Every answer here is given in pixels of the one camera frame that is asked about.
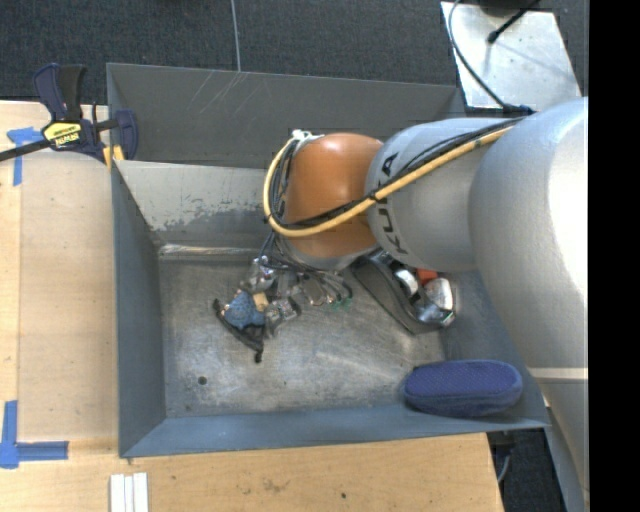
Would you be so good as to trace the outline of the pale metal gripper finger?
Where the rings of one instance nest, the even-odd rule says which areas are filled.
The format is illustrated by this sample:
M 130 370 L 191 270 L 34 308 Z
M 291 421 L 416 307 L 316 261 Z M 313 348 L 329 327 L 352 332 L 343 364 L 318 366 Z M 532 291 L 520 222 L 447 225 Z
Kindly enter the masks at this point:
M 261 258 L 254 258 L 242 280 L 242 289 L 246 290 L 256 306 L 267 306 L 267 291 L 275 281 L 275 271 Z
M 264 312 L 265 333 L 268 338 L 276 336 L 286 322 L 301 315 L 300 306 L 292 298 L 281 298 L 272 301 Z

